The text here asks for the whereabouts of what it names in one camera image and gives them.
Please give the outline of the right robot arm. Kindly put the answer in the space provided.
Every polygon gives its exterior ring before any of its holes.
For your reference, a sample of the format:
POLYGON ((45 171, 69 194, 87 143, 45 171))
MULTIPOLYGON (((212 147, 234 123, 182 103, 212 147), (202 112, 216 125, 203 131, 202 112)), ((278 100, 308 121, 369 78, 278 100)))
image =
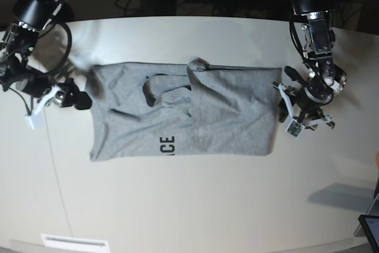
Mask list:
POLYGON ((1 41, 1 85, 8 91, 12 84, 19 84, 16 93, 27 94, 38 99, 38 105, 26 104, 25 119, 32 129, 39 123, 42 109, 50 102, 59 107, 75 107, 88 110, 92 106, 89 95, 80 91, 72 78, 56 83, 53 77, 61 71, 68 61, 72 50, 72 32, 66 21, 60 16, 60 10, 66 0, 18 0, 14 7, 14 21, 10 24, 1 41), (40 37, 45 35, 46 27, 59 25, 67 35, 66 50, 53 69, 40 72, 28 67, 28 58, 32 54, 40 37))

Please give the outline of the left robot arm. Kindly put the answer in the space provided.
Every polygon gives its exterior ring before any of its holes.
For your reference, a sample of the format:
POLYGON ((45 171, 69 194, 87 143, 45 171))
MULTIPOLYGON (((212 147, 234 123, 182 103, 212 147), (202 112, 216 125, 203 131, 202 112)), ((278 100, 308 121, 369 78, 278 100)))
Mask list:
POLYGON ((334 128, 331 116, 322 107, 331 103, 346 83, 346 73, 334 63, 332 48, 335 34, 330 26, 330 0, 290 0, 290 36, 299 52, 302 63, 309 70, 307 79, 292 67, 284 68, 285 74, 300 88, 273 82, 280 93, 279 121, 289 119, 286 131, 294 134, 305 129, 316 130, 325 124, 334 128))

